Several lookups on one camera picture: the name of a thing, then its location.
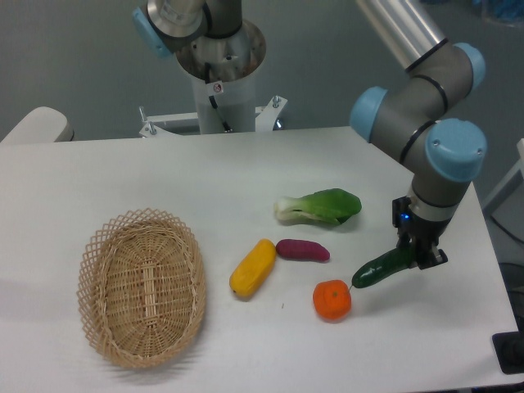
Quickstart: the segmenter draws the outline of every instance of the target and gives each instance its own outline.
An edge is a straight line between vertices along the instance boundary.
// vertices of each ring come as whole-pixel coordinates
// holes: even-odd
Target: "purple sweet potato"
[[[283,239],[277,243],[277,254],[286,260],[312,260],[327,262],[329,251],[316,242]]]

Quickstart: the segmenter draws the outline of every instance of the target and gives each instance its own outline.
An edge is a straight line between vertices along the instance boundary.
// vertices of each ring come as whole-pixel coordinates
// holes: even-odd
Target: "wicker basket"
[[[97,352],[127,368],[161,364],[191,343],[204,315],[195,237],[164,211],[112,219],[86,245],[77,294],[85,336]]]

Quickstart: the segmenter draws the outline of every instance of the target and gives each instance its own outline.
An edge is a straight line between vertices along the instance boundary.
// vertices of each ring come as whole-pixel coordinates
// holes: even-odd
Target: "green cucumber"
[[[384,278],[409,268],[414,259],[413,247],[395,248],[375,260],[370,260],[357,270],[351,279],[351,284],[355,288],[371,287]]]

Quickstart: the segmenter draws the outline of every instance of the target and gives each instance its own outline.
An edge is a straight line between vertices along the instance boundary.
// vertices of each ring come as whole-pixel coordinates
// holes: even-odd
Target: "gray wall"
[[[28,112],[64,113],[78,139],[133,138],[148,115],[194,111],[189,81],[174,59],[156,59],[135,34],[138,0],[0,2],[0,139]],[[484,53],[486,81],[449,116],[486,133],[490,152],[477,181],[483,197],[517,160],[524,138],[524,29],[487,24],[470,0],[430,6],[453,42]],[[406,80],[394,57],[348,0],[244,0],[244,16],[263,31],[268,55],[257,105],[290,100],[289,129],[347,125],[366,88]]]

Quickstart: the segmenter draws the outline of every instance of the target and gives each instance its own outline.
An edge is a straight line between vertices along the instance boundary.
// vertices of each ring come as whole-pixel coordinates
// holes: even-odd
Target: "white chair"
[[[25,145],[72,141],[75,132],[67,118],[54,109],[41,106],[31,111],[0,142],[5,145]]]

